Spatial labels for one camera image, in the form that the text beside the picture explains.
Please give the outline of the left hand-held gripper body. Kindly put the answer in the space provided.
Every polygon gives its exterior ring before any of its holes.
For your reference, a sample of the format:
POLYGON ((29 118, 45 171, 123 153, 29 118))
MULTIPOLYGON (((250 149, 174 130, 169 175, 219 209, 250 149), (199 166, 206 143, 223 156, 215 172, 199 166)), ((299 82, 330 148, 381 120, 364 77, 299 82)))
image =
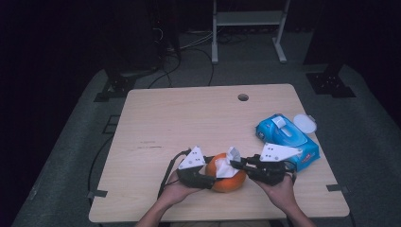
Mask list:
POLYGON ((210 177, 201 174, 201 170, 206 164, 200 147, 194 147, 186 157, 179 163, 176 170, 179 181, 191 188, 209 188, 210 177))

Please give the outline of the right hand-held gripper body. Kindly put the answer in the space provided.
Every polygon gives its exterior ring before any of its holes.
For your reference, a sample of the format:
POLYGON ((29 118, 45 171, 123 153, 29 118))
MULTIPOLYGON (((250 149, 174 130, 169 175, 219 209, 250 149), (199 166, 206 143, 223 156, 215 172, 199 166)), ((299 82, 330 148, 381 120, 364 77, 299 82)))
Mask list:
POLYGON ((253 165, 256 171, 251 175, 251 179, 268 185, 276 185, 283 181, 286 174, 290 174, 292 180, 295 180, 298 167, 290 161, 290 158, 302 152, 300 148, 266 143, 259 154, 260 164, 253 165))

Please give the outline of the orange plush toy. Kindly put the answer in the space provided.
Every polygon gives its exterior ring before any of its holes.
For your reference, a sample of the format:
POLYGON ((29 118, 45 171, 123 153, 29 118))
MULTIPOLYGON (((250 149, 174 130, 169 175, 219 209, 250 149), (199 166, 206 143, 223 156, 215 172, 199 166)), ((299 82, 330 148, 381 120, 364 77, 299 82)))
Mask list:
POLYGON ((246 180, 246 172, 244 170, 236 170, 236 174, 230 178, 219 178, 218 170, 222 163, 226 160, 226 154, 220 153, 216 155, 205 168, 207 176, 215 177, 216 181, 212 186, 214 191, 219 193, 229 193, 240 188, 246 180))

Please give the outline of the white wet wipe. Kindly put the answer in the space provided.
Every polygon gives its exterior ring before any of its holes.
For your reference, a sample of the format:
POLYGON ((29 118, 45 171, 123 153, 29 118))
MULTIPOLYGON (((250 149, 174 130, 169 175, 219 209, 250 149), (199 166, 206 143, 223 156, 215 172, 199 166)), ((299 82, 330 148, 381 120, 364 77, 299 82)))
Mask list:
POLYGON ((240 152, 235 147, 230 147, 228 151, 224 153, 224 157, 216 159, 215 166, 217 168, 217 178, 228 179, 235 176, 235 174, 238 172, 238 169, 232 166, 232 161, 241 161, 240 152))

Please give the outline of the blue wet wipe pack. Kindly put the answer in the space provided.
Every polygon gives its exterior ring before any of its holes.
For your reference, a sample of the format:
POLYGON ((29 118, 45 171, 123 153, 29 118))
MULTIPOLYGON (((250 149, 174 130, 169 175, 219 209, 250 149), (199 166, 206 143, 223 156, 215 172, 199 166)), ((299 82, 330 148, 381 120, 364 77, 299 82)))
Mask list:
POLYGON ((261 121, 255 128, 255 134, 264 143, 300 148, 303 152, 290 158, 297 165, 298 171, 306 169, 320 158, 320 148, 309 134, 300 131, 293 119, 289 120, 282 114, 274 114, 261 121))

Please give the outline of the person's right hand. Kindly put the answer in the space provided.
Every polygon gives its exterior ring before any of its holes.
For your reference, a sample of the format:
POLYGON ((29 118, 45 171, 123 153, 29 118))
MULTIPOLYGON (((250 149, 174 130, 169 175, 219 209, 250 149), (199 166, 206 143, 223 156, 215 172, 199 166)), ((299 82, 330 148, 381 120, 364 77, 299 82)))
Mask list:
POLYGON ((276 185, 254 182, 265 192, 272 204, 285 214, 295 213, 299 209, 294 196, 293 182, 288 174, 285 175, 282 182, 276 185))

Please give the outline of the person's left hand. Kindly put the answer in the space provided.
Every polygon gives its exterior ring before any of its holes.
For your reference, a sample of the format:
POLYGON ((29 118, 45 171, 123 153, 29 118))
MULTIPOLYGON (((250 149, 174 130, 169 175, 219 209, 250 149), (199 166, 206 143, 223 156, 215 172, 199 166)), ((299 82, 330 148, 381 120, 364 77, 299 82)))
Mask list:
POLYGON ((162 195, 157 203, 168 209, 171 206, 182 202, 189 195, 201 191, 200 188, 188 187, 180 182, 176 176, 171 176, 164 187, 162 195))

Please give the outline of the white round lid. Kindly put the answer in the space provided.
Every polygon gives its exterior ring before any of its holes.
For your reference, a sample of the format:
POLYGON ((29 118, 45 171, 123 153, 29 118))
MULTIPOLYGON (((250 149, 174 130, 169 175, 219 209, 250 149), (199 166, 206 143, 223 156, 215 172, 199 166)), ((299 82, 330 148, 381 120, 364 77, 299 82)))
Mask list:
POLYGON ((293 118, 294 125, 303 133, 310 134, 317 130, 315 119, 307 114, 297 114, 293 118))

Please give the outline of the black tape strip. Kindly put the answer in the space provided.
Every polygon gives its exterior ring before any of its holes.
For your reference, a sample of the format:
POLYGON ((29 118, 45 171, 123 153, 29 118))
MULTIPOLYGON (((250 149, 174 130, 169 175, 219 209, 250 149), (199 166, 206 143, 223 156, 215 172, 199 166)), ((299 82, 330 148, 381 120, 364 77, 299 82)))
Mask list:
POLYGON ((340 184, 328 184, 326 188, 329 192, 339 191, 343 194, 348 194, 350 192, 347 186, 342 186, 340 184))
POLYGON ((107 194, 108 194, 108 191, 105 191, 105 190, 89 191, 87 194, 87 198, 88 199, 93 199, 94 197, 106 198, 107 194))

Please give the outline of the black floor tape outline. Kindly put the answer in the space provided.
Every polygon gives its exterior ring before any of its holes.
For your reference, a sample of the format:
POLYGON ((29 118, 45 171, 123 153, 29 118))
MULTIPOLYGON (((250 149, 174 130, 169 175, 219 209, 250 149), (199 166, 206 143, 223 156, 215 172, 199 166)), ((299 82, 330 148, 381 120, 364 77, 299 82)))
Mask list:
POLYGON ((111 114, 103 128, 103 134, 115 134, 120 119, 119 114, 111 114))

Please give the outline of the black stand base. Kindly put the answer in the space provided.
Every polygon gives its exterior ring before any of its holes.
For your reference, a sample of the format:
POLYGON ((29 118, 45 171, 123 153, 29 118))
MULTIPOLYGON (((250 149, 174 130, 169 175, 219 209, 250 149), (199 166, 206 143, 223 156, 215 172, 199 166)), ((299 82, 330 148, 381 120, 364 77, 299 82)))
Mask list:
POLYGON ((111 98, 126 97, 138 79, 154 74, 157 68, 131 69, 123 71, 106 70, 107 80, 94 102, 107 102, 111 98))
POLYGON ((307 73, 306 77, 316 95, 331 95, 334 98, 355 97, 353 90, 340 78, 344 60, 336 58, 321 72, 307 73))

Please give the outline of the white metal stand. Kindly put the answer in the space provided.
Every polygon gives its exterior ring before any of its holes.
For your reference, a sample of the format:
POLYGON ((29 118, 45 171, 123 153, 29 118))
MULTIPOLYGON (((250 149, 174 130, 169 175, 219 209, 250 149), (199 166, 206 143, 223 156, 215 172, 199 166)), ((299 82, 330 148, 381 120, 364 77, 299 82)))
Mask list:
POLYGON ((218 0, 213 0, 212 63, 218 63, 218 28, 224 26, 278 26, 276 36, 271 38, 272 43, 279 62, 286 63, 288 61, 281 45, 281 40, 291 0, 285 0, 285 4, 281 10, 234 12, 218 11, 217 1, 218 0))

